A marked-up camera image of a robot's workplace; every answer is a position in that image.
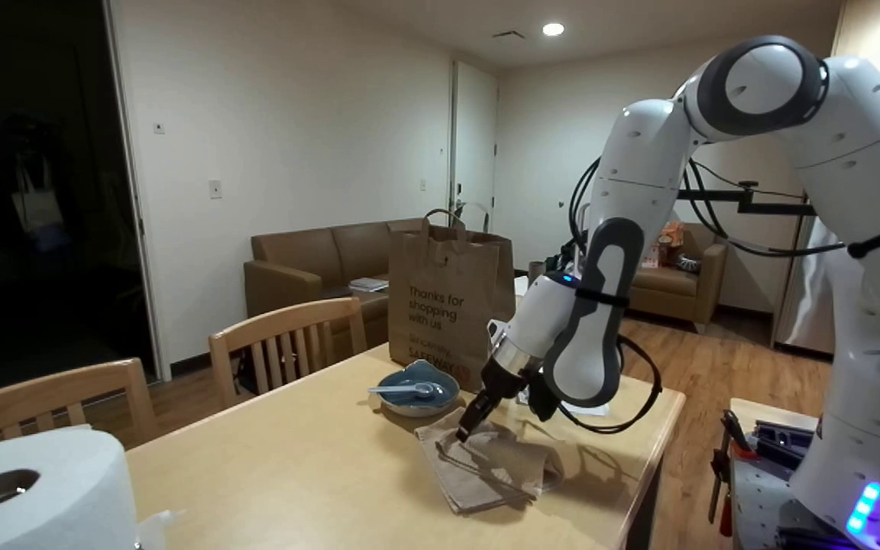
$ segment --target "doorway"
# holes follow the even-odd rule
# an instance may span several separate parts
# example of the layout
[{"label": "doorway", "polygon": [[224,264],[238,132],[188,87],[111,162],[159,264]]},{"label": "doorway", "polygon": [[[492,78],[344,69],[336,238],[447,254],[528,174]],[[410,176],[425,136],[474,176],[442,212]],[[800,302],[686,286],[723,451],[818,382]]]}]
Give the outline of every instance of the doorway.
[{"label": "doorway", "polygon": [[100,0],[0,0],[0,386],[152,366]]}]

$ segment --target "wooden chair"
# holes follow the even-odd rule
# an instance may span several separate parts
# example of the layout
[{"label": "wooden chair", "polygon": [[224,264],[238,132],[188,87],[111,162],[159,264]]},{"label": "wooden chair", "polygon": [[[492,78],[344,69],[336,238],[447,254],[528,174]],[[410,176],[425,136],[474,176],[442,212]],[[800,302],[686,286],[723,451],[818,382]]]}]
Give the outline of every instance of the wooden chair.
[{"label": "wooden chair", "polygon": [[365,352],[360,299],[313,299],[273,307],[207,335],[207,349],[224,407],[231,407],[238,370],[248,370],[257,393],[263,393]]},{"label": "wooden chair", "polygon": [[87,424],[84,404],[106,393],[124,393],[133,424],[121,440],[149,440],[156,414],[137,358],[88,362],[0,389],[0,440],[60,424]]}]

